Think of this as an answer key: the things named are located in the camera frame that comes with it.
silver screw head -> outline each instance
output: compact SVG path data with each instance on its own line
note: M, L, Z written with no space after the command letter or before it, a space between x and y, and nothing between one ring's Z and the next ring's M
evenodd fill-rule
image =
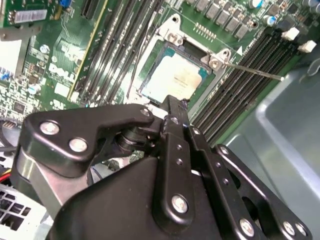
M255 235L254 227L251 225L251 223L245 219L240 219L240 226L242 228L242 231L249 237L253 237Z
M221 147L221 151L222 151L224 154L229 154L228 150L227 150L224 146Z
M303 236L307 236L305 228L300 223L296 223L295 226Z
M41 123L40 130L46 135L55 135L59 132L60 128L54 122L45 121Z
M193 131L194 131L195 134L200 135L200 131L198 129L193 128Z
M181 214L184 214L188 211L188 204L186 202L186 200L184 200L181 196L179 195L174 195L172 197L172 206L173 208Z
M172 118L171 118L171 121L172 122L174 122L175 124L179 124L179 120L178 120L178 118L176 118L175 116L173 116Z
M145 116L147 116L147 117L150 117L150 113L149 113L149 111L148 111L146 108L141 109L140 112L141 112L143 115L145 115Z
M295 233L295 230L294 230L294 227L287 221L284 221L283 222L283 226L284 226L284 229L291 235L291 236L294 236L296 233Z
M74 138L69 142L69 147L73 151L75 151L77 153L81 153L81 152L84 152L85 150L87 150L88 145L84 140L82 140L80 138Z

red wire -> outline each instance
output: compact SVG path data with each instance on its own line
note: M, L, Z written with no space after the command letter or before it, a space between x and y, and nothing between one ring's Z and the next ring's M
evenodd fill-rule
M4 180L7 180L9 177L10 177L10 173L1 176L0 177L0 183L3 182Z

gray metal panel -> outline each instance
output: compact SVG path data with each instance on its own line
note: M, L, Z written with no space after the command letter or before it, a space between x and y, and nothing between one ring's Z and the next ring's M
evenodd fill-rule
M307 70L291 71L225 143L319 239L320 72L302 79Z

motherboard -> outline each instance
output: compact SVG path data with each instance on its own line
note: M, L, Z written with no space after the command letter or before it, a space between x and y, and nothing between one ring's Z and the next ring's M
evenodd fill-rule
M3 121L157 106L173 95L210 145L320 39L318 0L3 0L0 8Z

white connector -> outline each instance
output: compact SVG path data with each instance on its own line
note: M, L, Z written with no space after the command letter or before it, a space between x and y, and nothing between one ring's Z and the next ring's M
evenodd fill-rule
M289 29L289 31L283 32L281 37L288 41L293 41L298 36L299 33L300 31L298 29L296 29L295 27L292 27Z
M308 54L311 53L316 46L317 44L314 41L309 40L305 44L300 45L298 50Z

